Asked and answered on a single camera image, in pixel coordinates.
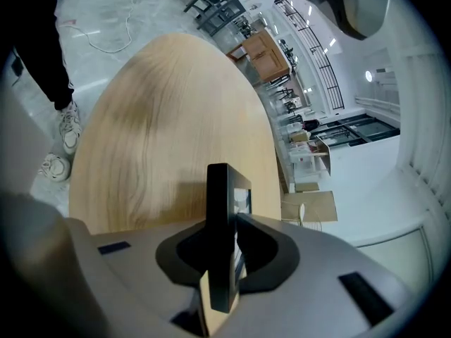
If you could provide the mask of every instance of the wooden cabinet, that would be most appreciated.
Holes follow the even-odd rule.
[[[234,61],[240,60],[233,52],[243,47],[263,82],[270,82],[290,72],[290,67],[283,57],[282,51],[269,32],[262,30],[246,39],[227,54]]]
[[[270,51],[273,47],[273,44],[274,41],[271,39],[271,36],[269,36],[269,34],[268,36],[266,36],[266,34],[258,33],[245,40],[242,43],[242,46],[245,48],[247,55],[249,55],[252,60],[258,58],[261,53]]]

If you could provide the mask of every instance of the ceiling light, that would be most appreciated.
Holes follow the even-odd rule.
[[[373,81],[373,75],[372,75],[369,71],[366,71],[366,72],[365,72],[365,78],[366,78],[369,82],[372,82],[372,81]]]

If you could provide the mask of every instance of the black slot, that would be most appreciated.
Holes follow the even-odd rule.
[[[127,242],[117,242],[108,245],[99,246],[97,249],[99,250],[101,255],[114,253],[115,251],[121,251],[126,248],[130,248],[131,245]]]
[[[393,313],[393,309],[359,273],[342,275],[338,279],[372,326]]]

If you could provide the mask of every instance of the light wood board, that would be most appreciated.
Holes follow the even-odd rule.
[[[307,192],[285,194],[282,203],[283,219],[299,217],[299,206],[304,204],[304,222],[336,222],[338,221],[337,209],[332,192]]]
[[[92,234],[202,218],[206,167],[252,183],[253,212],[280,219],[274,143],[242,73],[191,35],[138,52],[99,98],[75,155],[69,213]]]

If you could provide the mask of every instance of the black frame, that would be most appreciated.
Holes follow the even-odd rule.
[[[209,290],[211,308],[229,313],[238,291],[240,271],[235,272],[235,188],[249,190],[251,183],[227,163],[210,164],[206,172],[206,222],[209,247]]]
[[[351,128],[351,125],[360,126],[360,125],[366,125],[366,124],[371,124],[371,123],[380,123],[380,124],[386,126],[389,130],[387,132],[379,132],[376,134],[365,135],[365,134],[362,134],[361,132]],[[361,145],[361,144],[365,144],[365,143],[376,142],[378,140],[382,140],[382,139],[386,139],[386,138],[390,138],[390,137],[395,137],[400,134],[400,130],[398,128],[393,127],[390,124],[387,124],[377,118],[373,118],[367,114],[362,114],[362,115],[358,115],[358,116],[355,116],[352,118],[336,120],[335,122],[332,122],[332,123],[320,125],[316,131],[311,132],[311,137],[314,138],[321,133],[332,132],[333,130],[337,130],[337,129],[339,129],[337,131],[338,133],[340,133],[339,135],[345,134],[347,136],[353,137],[353,139],[350,139],[346,142],[338,142],[338,143],[328,144],[328,146],[330,148],[332,148],[334,146],[344,145],[344,144],[349,144],[350,146],[356,146],[356,145]]]

